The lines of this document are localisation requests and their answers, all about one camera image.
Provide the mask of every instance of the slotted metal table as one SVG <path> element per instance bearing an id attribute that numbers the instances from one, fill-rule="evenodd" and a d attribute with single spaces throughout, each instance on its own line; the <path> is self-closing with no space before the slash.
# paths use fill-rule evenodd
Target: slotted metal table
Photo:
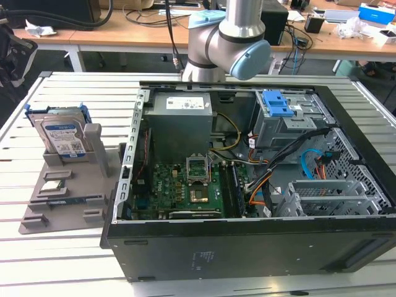
<path id="1" fill-rule="evenodd" d="M 54 72 L 44 76 L 0 130 L 1 297 L 283 296 L 296 290 L 311 296 L 395 295 L 396 249 L 355 273 L 131 285 L 112 251 L 99 247 L 101 228 L 20 235 L 20 220 L 44 163 L 44 145 L 23 112 L 26 103 L 46 108 L 84 102 L 93 122 L 103 127 L 104 145 L 117 147 L 126 141 L 139 81 L 178 79 L 174 74 Z M 328 86 L 396 173 L 396 119 L 361 83 L 344 77 L 287 75 L 263 75 L 252 81 Z"/>

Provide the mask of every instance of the hard drive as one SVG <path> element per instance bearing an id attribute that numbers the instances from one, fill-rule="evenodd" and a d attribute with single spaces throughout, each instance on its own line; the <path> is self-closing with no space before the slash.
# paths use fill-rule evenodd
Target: hard drive
<path id="1" fill-rule="evenodd" d="M 57 153 L 63 160 L 83 158 L 92 151 L 84 139 L 84 127 L 91 123 L 88 108 L 47 107 L 45 110 L 32 110 L 26 107 L 26 116 L 43 140 L 47 153 Z"/>

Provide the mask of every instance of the wooden desk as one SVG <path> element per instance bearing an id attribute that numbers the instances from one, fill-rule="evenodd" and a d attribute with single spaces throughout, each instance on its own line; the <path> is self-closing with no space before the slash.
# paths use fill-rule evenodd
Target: wooden desk
<path id="1" fill-rule="evenodd" d="M 336 5 L 333 2 L 326 2 L 324 0 L 311 0 L 310 6 L 306 9 L 309 13 L 317 7 L 318 9 L 338 9 L 338 10 L 358 10 L 357 7 L 348 7 Z M 304 31 L 305 22 L 294 22 L 296 28 Z M 347 38 L 341 39 L 333 32 L 336 24 L 323 23 L 319 34 L 309 33 L 309 36 L 314 41 L 312 48 L 307 51 L 305 57 L 308 59 L 335 59 L 335 60 L 366 60 L 366 61 L 383 61 L 396 62 L 396 46 L 384 45 L 378 46 L 372 38 L 366 36 L 363 39 Z M 289 34 L 284 34 L 282 42 L 285 46 L 291 45 L 291 37 Z M 277 63 L 280 64 L 280 57 L 275 57 Z"/>
<path id="2" fill-rule="evenodd" d="M 25 29 L 14 29 L 14 34 L 19 38 L 29 39 L 37 43 L 39 50 L 69 52 L 74 71 L 85 71 L 78 46 L 71 45 L 69 41 L 74 32 L 75 30 L 56 30 L 57 34 L 55 35 L 37 38 L 28 34 Z"/>
<path id="3" fill-rule="evenodd" d="M 136 19 L 136 13 L 130 15 Z M 163 20 L 165 16 L 153 15 L 140 18 L 141 22 Z M 179 22 L 188 26 L 189 18 Z M 182 54 L 188 49 L 188 30 L 176 24 L 173 27 L 174 42 Z M 115 51 L 120 53 L 172 53 L 172 44 L 167 27 L 149 28 L 133 24 L 126 20 L 120 10 L 115 10 L 109 22 L 91 32 L 76 31 L 70 38 L 70 44 L 78 46 L 79 51 Z M 273 56 L 283 59 L 291 51 L 291 40 L 285 40 L 280 46 L 272 47 Z"/>
<path id="4" fill-rule="evenodd" d="M 357 10 L 357 7 L 339 6 L 325 0 L 311 0 L 311 5 L 306 13 L 313 7 L 320 9 Z M 142 22 L 163 20 L 165 17 L 153 15 L 141 18 Z M 187 27 L 188 17 L 181 19 L 180 23 Z M 304 30 L 304 24 L 294 22 L 296 28 Z M 375 45 L 369 38 L 341 39 L 333 33 L 337 25 L 324 23 L 319 34 L 310 34 L 314 40 L 312 48 L 306 53 L 308 59 L 334 59 L 334 60 L 367 60 L 396 62 L 395 45 Z M 28 38 L 39 44 L 39 49 L 65 50 L 70 53 L 75 71 L 84 71 L 82 51 L 109 51 L 119 53 L 172 53 L 171 41 L 167 27 L 148 28 L 128 22 L 122 11 L 115 10 L 109 22 L 93 31 L 60 30 L 52 37 L 35 38 L 27 35 L 22 29 L 16 30 L 19 37 Z M 187 53 L 188 30 L 182 26 L 173 27 L 175 43 L 180 53 Z M 292 49 L 291 38 L 284 34 L 281 45 L 272 47 L 274 60 L 270 67 L 270 74 L 278 74 L 283 59 Z"/>

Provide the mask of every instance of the blue box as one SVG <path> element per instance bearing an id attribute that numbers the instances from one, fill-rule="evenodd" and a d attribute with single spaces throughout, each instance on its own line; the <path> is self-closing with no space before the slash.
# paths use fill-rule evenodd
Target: blue box
<path id="1" fill-rule="evenodd" d="M 395 9 L 365 3 L 360 4 L 359 11 L 361 20 L 369 20 L 384 25 L 389 24 L 395 17 Z"/>

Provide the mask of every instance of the green circuit board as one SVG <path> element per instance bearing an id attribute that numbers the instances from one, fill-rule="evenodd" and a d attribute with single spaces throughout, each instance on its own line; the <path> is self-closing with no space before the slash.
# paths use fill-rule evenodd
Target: green circuit board
<path id="1" fill-rule="evenodd" d="M 219 166 L 210 167 L 210 181 L 207 184 L 189 183 L 186 164 L 156 164 L 153 170 L 153 186 L 149 199 L 140 199 L 138 209 L 140 219 L 158 219 L 159 212 L 178 210 L 213 211 L 224 216 L 222 187 L 219 178 Z M 244 165 L 236 167 L 241 186 L 249 182 Z M 205 170 L 199 166 L 190 166 L 190 176 L 202 176 Z"/>

